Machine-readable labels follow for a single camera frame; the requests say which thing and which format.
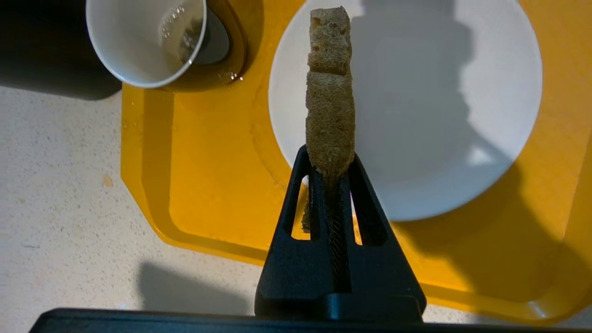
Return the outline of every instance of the cup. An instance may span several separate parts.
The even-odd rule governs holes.
[[[226,34],[218,36],[207,29],[208,16],[215,17],[211,14],[206,0],[86,3],[88,32],[101,62],[119,80],[140,88],[164,87],[181,77],[198,54],[204,54],[207,37],[215,46],[209,53],[224,51],[221,44],[229,43]],[[189,41],[184,40],[187,32]]]

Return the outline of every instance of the tray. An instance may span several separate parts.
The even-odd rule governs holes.
[[[303,0],[228,3],[250,47],[241,79],[197,92],[125,85],[121,175],[165,242],[262,265],[291,171],[269,73]],[[552,324],[592,303],[592,3],[520,3],[543,60],[522,154],[469,204],[392,226],[430,303]]]

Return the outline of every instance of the bread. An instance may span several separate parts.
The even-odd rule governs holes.
[[[323,178],[339,178],[353,161],[355,109],[350,76],[309,72],[306,145]]]
[[[343,7],[310,12],[311,72],[349,75],[352,58],[349,16]]]
[[[331,216],[338,211],[338,181],[354,157],[356,122],[349,33],[349,16],[343,7],[311,11],[306,145],[310,163],[323,178],[325,202]],[[306,205],[304,232],[310,232],[309,214],[310,207]]]

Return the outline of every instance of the white plate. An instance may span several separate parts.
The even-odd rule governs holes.
[[[309,12],[339,5],[352,19],[356,152],[387,217],[442,214],[495,183],[528,140],[542,92],[536,36],[515,1],[307,1],[269,81],[287,162],[305,144]]]

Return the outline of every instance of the countertop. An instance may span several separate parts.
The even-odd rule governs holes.
[[[123,184],[121,93],[0,87],[0,114],[0,331],[58,307],[253,313],[261,267],[166,245]],[[424,320],[507,324],[439,306]],[[592,328],[592,307],[560,326]]]

